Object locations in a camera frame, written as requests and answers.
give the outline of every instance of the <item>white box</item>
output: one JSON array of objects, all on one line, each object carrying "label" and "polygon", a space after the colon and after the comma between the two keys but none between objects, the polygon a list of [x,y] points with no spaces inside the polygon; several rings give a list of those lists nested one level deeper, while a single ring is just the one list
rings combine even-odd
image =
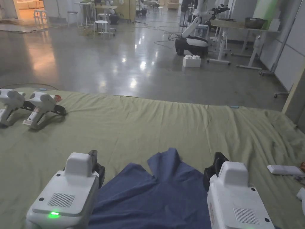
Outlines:
[{"label": "white box", "polygon": [[191,55],[186,55],[183,58],[183,63],[182,65],[184,67],[200,67],[201,64],[201,58],[200,56],[191,56]]}]

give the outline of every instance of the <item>sofa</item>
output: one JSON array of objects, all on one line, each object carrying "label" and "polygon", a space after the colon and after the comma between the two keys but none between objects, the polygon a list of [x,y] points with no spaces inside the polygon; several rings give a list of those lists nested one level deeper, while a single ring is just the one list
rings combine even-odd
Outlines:
[{"label": "sofa", "polygon": [[17,0],[17,7],[21,9],[36,9],[43,8],[43,1],[39,0]]}]

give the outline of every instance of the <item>wrinkled fabric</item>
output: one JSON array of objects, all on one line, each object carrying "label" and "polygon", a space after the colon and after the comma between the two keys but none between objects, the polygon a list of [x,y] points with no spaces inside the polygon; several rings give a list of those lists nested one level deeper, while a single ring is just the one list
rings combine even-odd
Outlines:
[{"label": "wrinkled fabric", "polygon": [[211,228],[203,174],[175,148],[141,165],[128,164],[99,190],[89,222],[98,228]]},{"label": "wrinkled fabric", "polygon": [[[19,88],[26,100],[34,88]],[[175,146],[183,162],[201,173],[215,152],[243,162],[272,222],[282,229],[305,228],[302,185],[291,176],[275,176],[267,165],[300,166],[305,161],[305,135],[278,111],[174,103],[125,96],[52,91],[67,116],[48,112],[39,131],[22,124],[29,111],[14,111],[15,123],[0,129],[0,222],[24,229],[29,207],[62,170],[72,152],[98,151],[106,185],[128,163],[147,159]]]}]

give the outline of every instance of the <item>white stool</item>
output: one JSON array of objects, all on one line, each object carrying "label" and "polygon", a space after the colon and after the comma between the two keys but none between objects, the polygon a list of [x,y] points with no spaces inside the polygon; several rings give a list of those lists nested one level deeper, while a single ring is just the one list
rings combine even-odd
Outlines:
[{"label": "white stool", "polygon": [[44,9],[36,9],[34,10],[34,20],[35,20],[35,26],[37,26],[37,20],[38,19],[38,24],[39,26],[42,25],[43,28],[45,28],[45,25],[49,25],[49,17],[47,16],[47,12]]},{"label": "white stool", "polygon": [[108,24],[108,22],[107,22],[107,21],[103,21],[103,20],[99,20],[99,21],[96,21],[96,22],[94,23],[94,25],[93,25],[93,39],[94,39],[94,36],[95,36],[95,24],[97,24],[98,30],[99,30],[99,24],[102,25],[102,27],[101,27],[101,32],[102,32],[103,38],[104,38],[105,36],[104,36],[104,32],[103,32],[103,27],[104,27],[104,29],[105,29],[105,32],[107,32],[107,24]]},{"label": "white stool", "polygon": [[75,15],[76,17],[76,23],[77,23],[77,28],[78,28],[78,18],[77,18],[77,11],[68,11],[67,12],[67,23],[68,23],[68,27],[69,27],[69,14],[71,15]]},{"label": "white stool", "polygon": [[104,21],[110,21],[110,18],[109,18],[109,16],[110,16],[111,14],[109,13],[109,14],[104,14],[104,13],[99,13],[98,15],[97,15],[97,20],[99,19],[99,17],[101,17]]}]

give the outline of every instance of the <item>white controller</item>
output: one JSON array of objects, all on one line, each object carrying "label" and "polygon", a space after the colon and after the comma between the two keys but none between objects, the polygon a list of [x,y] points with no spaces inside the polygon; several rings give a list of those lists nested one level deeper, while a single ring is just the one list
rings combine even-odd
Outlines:
[{"label": "white controller", "polygon": [[267,168],[272,174],[275,175],[305,176],[301,169],[296,166],[268,165]]}]

